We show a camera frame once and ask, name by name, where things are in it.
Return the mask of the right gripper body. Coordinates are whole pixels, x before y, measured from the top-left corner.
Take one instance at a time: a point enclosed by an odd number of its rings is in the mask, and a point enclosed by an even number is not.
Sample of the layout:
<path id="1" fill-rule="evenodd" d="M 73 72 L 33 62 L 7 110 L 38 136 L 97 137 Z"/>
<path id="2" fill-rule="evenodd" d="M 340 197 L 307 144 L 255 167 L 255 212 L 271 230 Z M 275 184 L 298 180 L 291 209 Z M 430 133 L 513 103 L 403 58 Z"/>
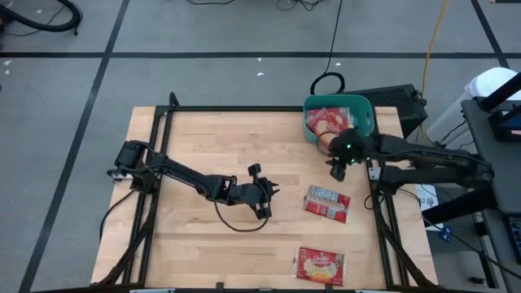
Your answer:
<path id="1" fill-rule="evenodd" d="M 368 158 L 369 144 L 368 137 L 356 129 L 346 129 L 333 138 L 327 149 L 330 175 L 336 181 L 343 181 L 348 165 L 359 164 Z"/>

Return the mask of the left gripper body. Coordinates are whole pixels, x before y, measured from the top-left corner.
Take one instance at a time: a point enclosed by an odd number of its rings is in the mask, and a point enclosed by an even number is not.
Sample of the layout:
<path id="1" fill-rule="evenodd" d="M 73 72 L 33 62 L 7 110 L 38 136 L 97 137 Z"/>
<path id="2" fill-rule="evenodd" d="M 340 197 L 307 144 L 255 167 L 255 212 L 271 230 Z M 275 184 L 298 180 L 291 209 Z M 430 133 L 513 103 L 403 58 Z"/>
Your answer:
<path id="1" fill-rule="evenodd" d="M 252 183 L 233 185 L 229 188 L 227 204 L 230 206 L 246 204 L 255 213 L 258 220 L 272 216 L 271 198 L 272 182 L 266 177 L 260 177 L 261 166 L 253 164 L 248 167 Z"/>

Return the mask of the teal plastic basket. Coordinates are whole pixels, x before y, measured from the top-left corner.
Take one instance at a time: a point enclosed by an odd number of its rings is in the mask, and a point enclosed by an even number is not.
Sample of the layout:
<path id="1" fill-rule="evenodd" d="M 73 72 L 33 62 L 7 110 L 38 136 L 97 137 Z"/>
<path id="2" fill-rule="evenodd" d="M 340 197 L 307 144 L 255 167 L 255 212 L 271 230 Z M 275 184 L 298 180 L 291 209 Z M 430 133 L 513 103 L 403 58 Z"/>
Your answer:
<path id="1" fill-rule="evenodd" d="M 355 119 L 355 126 L 359 132 L 368 136 L 374 131 L 374 114 L 369 100 L 355 94 L 323 94 L 311 95 L 304 101 L 304 138 L 308 142 L 316 142 L 317 135 L 306 125 L 306 111 L 329 107 L 348 107 L 351 116 Z"/>

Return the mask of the black computer case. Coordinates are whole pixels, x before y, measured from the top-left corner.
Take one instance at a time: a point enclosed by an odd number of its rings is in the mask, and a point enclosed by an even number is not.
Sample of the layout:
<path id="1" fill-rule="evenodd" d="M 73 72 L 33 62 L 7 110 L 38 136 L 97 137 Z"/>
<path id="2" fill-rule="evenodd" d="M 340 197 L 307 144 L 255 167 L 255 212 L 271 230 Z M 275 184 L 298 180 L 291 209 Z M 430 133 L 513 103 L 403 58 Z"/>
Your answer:
<path id="1" fill-rule="evenodd" d="M 395 107 L 403 135 L 407 138 L 426 119 L 427 101 L 412 84 L 348 91 L 367 98 L 375 107 Z"/>

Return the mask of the white paper sheet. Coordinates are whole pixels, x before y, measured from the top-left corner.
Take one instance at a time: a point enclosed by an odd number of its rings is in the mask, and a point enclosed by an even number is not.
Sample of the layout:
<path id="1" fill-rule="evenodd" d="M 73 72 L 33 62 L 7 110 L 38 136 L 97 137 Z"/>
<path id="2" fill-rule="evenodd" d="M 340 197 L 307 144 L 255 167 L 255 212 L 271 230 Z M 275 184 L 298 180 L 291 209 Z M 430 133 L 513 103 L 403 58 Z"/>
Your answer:
<path id="1" fill-rule="evenodd" d="M 417 184 L 416 195 L 420 200 L 420 208 L 422 211 L 436 207 L 439 204 L 436 188 L 432 185 Z"/>

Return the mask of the white plastic bin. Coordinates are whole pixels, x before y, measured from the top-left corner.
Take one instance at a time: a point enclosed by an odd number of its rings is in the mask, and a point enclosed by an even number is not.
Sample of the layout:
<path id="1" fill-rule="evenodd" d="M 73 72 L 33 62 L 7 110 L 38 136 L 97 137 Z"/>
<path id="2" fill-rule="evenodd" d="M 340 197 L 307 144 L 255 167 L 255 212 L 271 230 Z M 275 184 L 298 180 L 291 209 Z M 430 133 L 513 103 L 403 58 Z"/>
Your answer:
<path id="1" fill-rule="evenodd" d="M 450 103 L 448 109 L 427 129 L 427 137 L 449 148 L 457 148 L 460 144 L 468 143 L 471 133 L 466 124 L 449 133 L 464 121 L 461 103 L 476 96 L 490 95 L 516 75 L 517 72 L 508 68 L 491 68 L 474 77 L 464 87 L 462 95 Z"/>

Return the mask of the black box device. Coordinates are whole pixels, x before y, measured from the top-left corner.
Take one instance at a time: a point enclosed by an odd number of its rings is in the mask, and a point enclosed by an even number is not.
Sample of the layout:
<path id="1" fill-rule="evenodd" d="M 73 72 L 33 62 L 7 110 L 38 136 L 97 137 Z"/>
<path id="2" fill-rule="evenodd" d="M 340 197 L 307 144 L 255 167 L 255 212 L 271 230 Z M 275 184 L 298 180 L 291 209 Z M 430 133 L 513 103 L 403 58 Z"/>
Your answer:
<path id="1" fill-rule="evenodd" d="M 498 142 L 521 142 L 521 106 L 494 112 L 488 120 Z"/>

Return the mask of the grey side table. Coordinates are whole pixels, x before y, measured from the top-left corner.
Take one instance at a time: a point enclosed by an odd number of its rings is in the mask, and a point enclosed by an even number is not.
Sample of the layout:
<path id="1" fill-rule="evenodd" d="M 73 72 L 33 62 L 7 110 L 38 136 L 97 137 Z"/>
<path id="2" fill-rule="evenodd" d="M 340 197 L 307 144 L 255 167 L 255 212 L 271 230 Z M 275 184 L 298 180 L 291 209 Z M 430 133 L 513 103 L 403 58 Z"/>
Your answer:
<path id="1" fill-rule="evenodd" d="M 499 142 L 495 139 L 488 118 L 475 100 L 462 102 L 466 122 L 474 138 L 476 150 L 493 167 L 493 195 L 497 206 L 482 212 L 488 236 L 497 260 L 521 276 L 514 248 L 506 229 L 508 216 L 521 217 L 521 142 Z M 521 293 L 521 278 L 502 274 L 509 293 Z"/>

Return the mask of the black pole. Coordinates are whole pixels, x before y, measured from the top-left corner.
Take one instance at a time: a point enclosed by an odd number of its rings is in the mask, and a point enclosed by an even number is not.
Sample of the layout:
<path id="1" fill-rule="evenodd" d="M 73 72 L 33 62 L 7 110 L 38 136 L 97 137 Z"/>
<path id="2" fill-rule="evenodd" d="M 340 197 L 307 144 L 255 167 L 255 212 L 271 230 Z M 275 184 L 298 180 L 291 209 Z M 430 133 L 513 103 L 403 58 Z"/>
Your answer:
<path id="1" fill-rule="evenodd" d="M 510 78 L 504 85 L 500 86 L 488 97 L 482 99 L 479 105 L 482 110 L 490 111 L 505 102 L 512 95 L 517 94 L 521 90 L 521 72 Z"/>

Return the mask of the black aluminium table frame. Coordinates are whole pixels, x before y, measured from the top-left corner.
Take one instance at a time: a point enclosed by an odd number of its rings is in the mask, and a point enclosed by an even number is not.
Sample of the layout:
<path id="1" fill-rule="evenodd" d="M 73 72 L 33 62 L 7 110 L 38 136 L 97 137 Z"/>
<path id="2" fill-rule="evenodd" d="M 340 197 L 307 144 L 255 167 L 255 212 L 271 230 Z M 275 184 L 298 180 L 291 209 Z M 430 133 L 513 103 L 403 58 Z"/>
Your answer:
<path id="1" fill-rule="evenodd" d="M 347 289 L 410 285 L 412 275 L 379 232 L 377 214 L 425 277 L 436 280 L 414 188 L 371 201 L 367 168 L 360 164 L 348 167 L 345 181 L 333 179 L 325 157 L 304 138 L 301 107 L 178 106 L 170 113 L 137 107 L 127 136 L 151 141 L 201 173 L 235 175 L 240 182 L 249 181 L 247 168 L 258 163 L 280 191 L 271 219 L 262 223 L 246 206 L 214 205 L 169 178 L 152 196 L 130 195 L 128 183 L 117 184 L 117 209 L 105 225 L 93 291 L 324 291 L 323 284 L 293 275 L 299 247 L 343 253 Z M 309 186 L 349 196 L 348 221 L 305 211 Z"/>

